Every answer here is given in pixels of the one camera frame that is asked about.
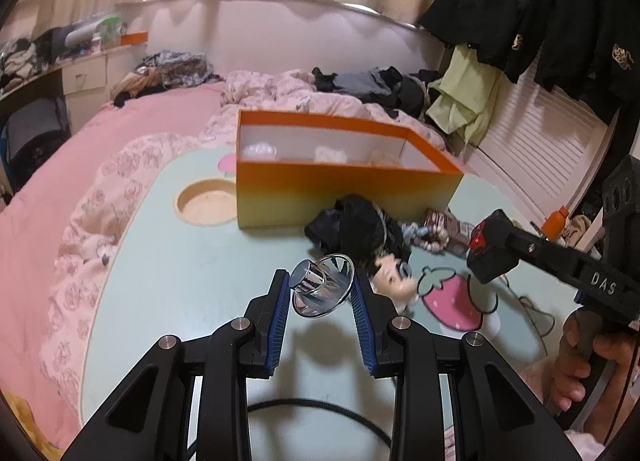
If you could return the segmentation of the person's right hand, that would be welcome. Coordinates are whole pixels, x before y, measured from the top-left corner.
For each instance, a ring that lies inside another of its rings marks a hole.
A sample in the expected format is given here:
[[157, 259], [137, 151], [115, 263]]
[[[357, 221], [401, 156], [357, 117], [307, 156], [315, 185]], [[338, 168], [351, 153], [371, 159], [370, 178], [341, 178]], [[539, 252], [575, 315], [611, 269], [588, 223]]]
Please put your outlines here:
[[[558, 358], [552, 370], [550, 399], [562, 411], [567, 411], [572, 403], [579, 403], [584, 399], [586, 389], [582, 380], [591, 372], [587, 357], [578, 351], [579, 339], [582, 337], [578, 321], [581, 314], [582, 311], [574, 311], [565, 321]], [[623, 403], [620, 415], [626, 419], [634, 407], [634, 399], [628, 391], [624, 391], [627, 374], [636, 367], [634, 346], [636, 340], [625, 333], [598, 335], [594, 339], [592, 351], [606, 360], [613, 360], [616, 370], [593, 410], [593, 418], [612, 418], [618, 404]]]

